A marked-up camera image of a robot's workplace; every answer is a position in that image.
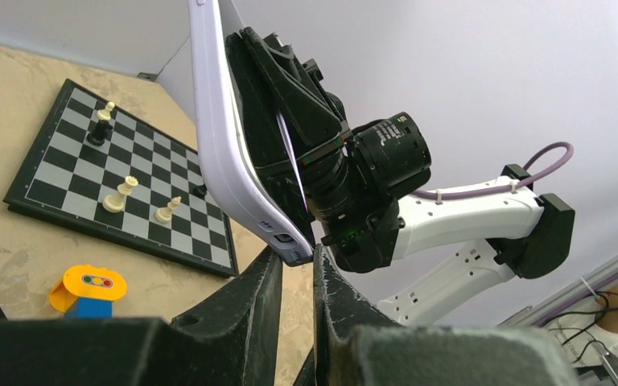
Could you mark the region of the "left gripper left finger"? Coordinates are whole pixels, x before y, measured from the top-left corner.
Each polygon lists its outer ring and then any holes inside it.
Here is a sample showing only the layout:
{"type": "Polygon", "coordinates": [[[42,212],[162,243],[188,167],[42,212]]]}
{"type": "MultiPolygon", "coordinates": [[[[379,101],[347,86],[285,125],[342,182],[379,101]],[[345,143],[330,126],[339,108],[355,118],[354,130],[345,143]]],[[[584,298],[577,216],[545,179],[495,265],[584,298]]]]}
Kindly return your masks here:
{"type": "Polygon", "coordinates": [[[174,317],[0,321],[0,385],[272,385],[282,262],[263,249],[174,317]]]}

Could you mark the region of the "phone with black screen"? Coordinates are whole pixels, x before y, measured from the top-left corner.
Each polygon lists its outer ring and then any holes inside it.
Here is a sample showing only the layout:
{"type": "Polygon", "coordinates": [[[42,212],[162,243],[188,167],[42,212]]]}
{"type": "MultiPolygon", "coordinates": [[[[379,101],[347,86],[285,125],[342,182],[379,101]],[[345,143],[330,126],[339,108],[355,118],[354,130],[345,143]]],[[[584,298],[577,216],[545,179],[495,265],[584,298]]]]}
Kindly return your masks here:
{"type": "Polygon", "coordinates": [[[293,144],[292,144],[292,141],[291,141],[290,134],[288,132],[288,128],[287,128],[287,124],[286,124],[285,118],[284,118],[284,116],[283,116],[283,114],[282,114],[282,112],[280,110],[277,111],[276,118],[277,118],[277,123],[278,123],[279,131],[280,131],[280,134],[282,136],[283,144],[285,146],[285,150],[286,150],[286,153],[287,153],[289,161],[290,161],[291,168],[292,168],[292,170],[293,170],[293,172],[295,174],[295,179],[296,179],[297,186],[298,186],[298,189],[299,189],[300,198],[303,201],[303,206],[305,208],[305,211],[309,212],[308,206],[307,206],[307,200],[306,200],[306,196],[305,196],[305,192],[304,192],[304,188],[303,188],[303,182],[302,182],[302,179],[301,179],[301,175],[299,173],[299,167],[298,167],[297,160],[296,160],[296,157],[295,157],[294,147],[293,147],[293,144]]]}

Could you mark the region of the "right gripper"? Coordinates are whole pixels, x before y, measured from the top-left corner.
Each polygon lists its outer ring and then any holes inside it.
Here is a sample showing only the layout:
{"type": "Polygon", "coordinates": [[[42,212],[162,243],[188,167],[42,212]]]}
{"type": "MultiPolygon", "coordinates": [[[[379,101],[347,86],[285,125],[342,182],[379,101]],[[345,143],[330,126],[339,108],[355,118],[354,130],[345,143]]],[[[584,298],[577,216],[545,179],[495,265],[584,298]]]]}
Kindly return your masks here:
{"type": "Polygon", "coordinates": [[[292,222],[348,220],[348,161],[341,154],[352,136],[344,105],[326,91],[314,60],[301,63],[277,34],[261,37],[245,27],[225,41],[236,86],[245,143],[271,201],[292,222]],[[288,154],[277,113],[292,143],[288,154]]]}

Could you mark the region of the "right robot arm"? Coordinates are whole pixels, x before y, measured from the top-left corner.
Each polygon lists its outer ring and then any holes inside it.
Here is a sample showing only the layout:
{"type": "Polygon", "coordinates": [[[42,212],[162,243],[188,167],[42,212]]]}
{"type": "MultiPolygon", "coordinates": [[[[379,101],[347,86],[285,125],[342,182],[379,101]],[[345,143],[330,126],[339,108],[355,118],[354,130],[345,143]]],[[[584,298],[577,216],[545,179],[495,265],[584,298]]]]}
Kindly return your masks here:
{"type": "Polygon", "coordinates": [[[461,249],[377,308],[403,325],[440,320],[514,277],[567,258],[575,212],[538,195],[526,166],[487,182],[427,191],[431,152],[408,113],[351,127],[313,61],[250,27],[225,38],[234,119],[262,196],[248,222],[290,266],[329,248],[339,269],[369,273],[447,244],[461,249]]]}

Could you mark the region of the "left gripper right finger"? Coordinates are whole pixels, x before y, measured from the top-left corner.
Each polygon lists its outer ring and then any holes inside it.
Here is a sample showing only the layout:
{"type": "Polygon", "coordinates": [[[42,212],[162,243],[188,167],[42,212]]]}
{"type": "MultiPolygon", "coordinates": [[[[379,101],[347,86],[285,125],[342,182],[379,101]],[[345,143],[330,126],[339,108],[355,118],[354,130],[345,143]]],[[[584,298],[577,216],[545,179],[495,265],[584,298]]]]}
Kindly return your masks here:
{"type": "Polygon", "coordinates": [[[576,385],[542,330],[405,327],[386,317],[314,251],[315,385],[576,385]]]}

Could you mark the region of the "lilac phone case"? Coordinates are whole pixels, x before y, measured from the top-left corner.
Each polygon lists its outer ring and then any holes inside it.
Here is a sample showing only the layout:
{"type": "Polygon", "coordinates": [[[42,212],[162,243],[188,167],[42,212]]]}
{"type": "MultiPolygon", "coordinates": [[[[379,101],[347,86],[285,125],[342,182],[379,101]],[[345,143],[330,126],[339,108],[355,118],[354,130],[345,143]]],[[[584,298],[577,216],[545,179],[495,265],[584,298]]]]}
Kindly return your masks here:
{"type": "Polygon", "coordinates": [[[289,266],[313,260],[311,242],[269,196],[250,159],[225,31],[241,25],[230,1],[188,3],[196,131],[210,196],[222,211],[264,240],[289,266]]]}

